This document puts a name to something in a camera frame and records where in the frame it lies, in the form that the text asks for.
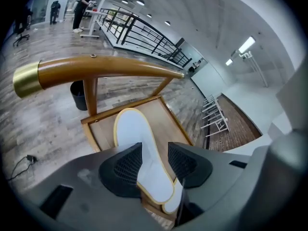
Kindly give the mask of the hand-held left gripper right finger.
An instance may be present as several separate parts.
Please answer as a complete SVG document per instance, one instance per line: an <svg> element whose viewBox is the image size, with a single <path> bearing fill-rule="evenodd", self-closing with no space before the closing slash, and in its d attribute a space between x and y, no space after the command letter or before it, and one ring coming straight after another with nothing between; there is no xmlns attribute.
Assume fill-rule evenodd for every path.
<svg viewBox="0 0 308 231"><path fill-rule="evenodd" d="M189 202L207 211L235 183L249 156L222 153L180 142L168 143L168 163Z"/></svg>

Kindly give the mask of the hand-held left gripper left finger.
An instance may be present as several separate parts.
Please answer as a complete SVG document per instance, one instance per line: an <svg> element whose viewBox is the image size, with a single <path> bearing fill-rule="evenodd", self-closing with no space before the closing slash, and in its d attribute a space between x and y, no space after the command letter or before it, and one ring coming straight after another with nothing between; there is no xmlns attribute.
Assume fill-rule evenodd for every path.
<svg viewBox="0 0 308 231"><path fill-rule="evenodd" d="M141 197L162 205L174 184L150 148L126 144L66 163L30 191L31 216L47 231L160 231Z"/></svg>

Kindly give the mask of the white slipper tan trim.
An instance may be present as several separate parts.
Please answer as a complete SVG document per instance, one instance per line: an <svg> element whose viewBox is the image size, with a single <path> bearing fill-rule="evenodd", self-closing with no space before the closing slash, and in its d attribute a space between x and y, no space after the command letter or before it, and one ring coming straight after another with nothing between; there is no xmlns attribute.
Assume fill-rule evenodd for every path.
<svg viewBox="0 0 308 231"><path fill-rule="evenodd" d="M145 115L135 108L123 109L116 116L113 136L116 147L141 143L142 164L137 174L137 186L154 203L166 203L173 196L174 184Z"/></svg>

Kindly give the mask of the black waste bin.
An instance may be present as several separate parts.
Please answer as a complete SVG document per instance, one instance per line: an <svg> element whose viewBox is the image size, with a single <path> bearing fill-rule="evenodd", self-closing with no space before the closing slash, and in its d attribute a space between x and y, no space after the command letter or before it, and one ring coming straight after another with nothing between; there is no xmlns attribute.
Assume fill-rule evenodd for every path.
<svg viewBox="0 0 308 231"><path fill-rule="evenodd" d="M77 109L81 111L87 111L88 109L85 99L83 81L74 81L70 86L70 92Z"/></svg>

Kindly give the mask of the white ceiling pipe fitting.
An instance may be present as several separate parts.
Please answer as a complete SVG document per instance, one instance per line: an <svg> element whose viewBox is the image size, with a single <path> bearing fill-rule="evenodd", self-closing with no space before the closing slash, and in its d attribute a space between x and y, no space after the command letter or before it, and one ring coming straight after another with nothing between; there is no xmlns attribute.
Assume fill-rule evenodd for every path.
<svg viewBox="0 0 308 231"><path fill-rule="evenodd" d="M245 53L239 54L239 56L242 58L242 60L244 62L246 62L253 69L254 72L259 74L259 77L260 77L260 79L261 79L261 81L263 83L263 86L267 88L268 87L268 82L265 79L265 76L264 76L261 68L259 67L258 63L256 62L252 52L251 51L247 51Z"/></svg>

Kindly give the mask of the wooden shoe rack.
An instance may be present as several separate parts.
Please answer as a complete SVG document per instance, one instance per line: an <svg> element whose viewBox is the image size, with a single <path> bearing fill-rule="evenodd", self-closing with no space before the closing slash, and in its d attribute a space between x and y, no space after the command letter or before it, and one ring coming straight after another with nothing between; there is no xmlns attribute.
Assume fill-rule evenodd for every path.
<svg viewBox="0 0 308 231"><path fill-rule="evenodd" d="M163 82L148 98L98 113L98 79L118 76L161 77ZM147 195L142 195L141 203L152 218L158 215L174 221L178 226L193 219L197 212L168 163L169 142L192 143L160 95L160 91L175 78L181 79L183 74L138 60L90 55L27 64L15 71L13 85L16 94L25 97L40 90L82 80L89 116L81 124L93 154L116 147L113 130L120 111L126 108L141 111L150 124L160 157L174 184L173 196L166 203L158 205ZM29 213L30 191L20 198Z"/></svg>

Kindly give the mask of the black metal railing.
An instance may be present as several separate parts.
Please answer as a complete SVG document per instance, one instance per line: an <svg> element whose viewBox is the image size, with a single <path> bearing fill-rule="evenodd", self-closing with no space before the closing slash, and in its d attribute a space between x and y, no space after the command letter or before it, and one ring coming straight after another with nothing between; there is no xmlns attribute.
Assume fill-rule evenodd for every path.
<svg viewBox="0 0 308 231"><path fill-rule="evenodd" d="M114 9L100 12L97 23L114 48L151 56L181 69L191 63L192 58L179 46L135 14Z"/></svg>

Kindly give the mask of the black office chair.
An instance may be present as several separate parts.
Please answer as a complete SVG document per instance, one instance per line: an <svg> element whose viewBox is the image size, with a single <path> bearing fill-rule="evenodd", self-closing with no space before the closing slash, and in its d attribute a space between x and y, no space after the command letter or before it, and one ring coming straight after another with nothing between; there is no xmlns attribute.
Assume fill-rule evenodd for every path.
<svg viewBox="0 0 308 231"><path fill-rule="evenodd" d="M32 15L32 12L29 10L29 8L25 5L17 14L15 19L15 27L14 27L14 33L17 35L16 41L13 43L13 46L18 47L19 42L22 39L29 39L29 34L22 35L24 31L27 29L29 22L28 17Z"/></svg>

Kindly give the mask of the white pedestal table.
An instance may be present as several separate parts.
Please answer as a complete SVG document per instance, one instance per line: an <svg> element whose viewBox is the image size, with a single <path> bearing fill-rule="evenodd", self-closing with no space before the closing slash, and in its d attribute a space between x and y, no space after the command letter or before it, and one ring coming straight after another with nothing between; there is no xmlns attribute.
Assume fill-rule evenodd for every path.
<svg viewBox="0 0 308 231"><path fill-rule="evenodd" d="M98 11L91 11L91 10L86 10L86 12L90 13L91 15L91 19L90 19L90 25L89 28L84 28L83 31L88 32L88 34L85 33L81 33L80 37L81 38L93 38L93 39L99 39L100 36L99 35L94 35L94 26L96 25L96 23L98 22L98 19L100 16L103 15L102 12L98 12Z"/></svg>

